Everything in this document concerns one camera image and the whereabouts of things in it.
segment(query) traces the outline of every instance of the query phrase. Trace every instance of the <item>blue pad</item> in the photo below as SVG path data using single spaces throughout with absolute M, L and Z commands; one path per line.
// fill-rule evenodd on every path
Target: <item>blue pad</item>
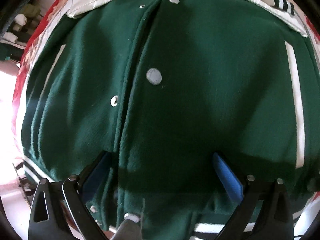
M 243 186 L 239 179 L 218 153 L 213 154 L 212 164 L 231 201 L 240 204 L 244 195 Z
M 93 199 L 94 194 L 98 190 L 102 180 L 109 174 L 111 164 L 111 153 L 106 152 L 82 186 L 82 203 L 87 203 Z

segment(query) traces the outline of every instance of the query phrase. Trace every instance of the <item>green jacket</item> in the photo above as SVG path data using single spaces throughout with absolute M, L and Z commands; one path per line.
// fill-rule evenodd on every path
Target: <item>green jacket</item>
M 187 240 L 236 206 L 213 170 L 220 150 L 282 178 L 295 213 L 319 171 L 319 86 L 309 39 L 246 0 L 113 0 L 64 17 L 31 72 L 27 174 L 64 180 L 112 152 L 86 204 L 101 228 L 134 213 L 143 239 Z

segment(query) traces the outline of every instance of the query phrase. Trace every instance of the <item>blue gripper pad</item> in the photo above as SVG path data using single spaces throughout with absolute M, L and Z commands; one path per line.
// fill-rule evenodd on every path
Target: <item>blue gripper pad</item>
M 244 194 L 243 186 L 239 179 L 218 153 L 213 154 L 212 164 L 231 201 L 240 204 Z

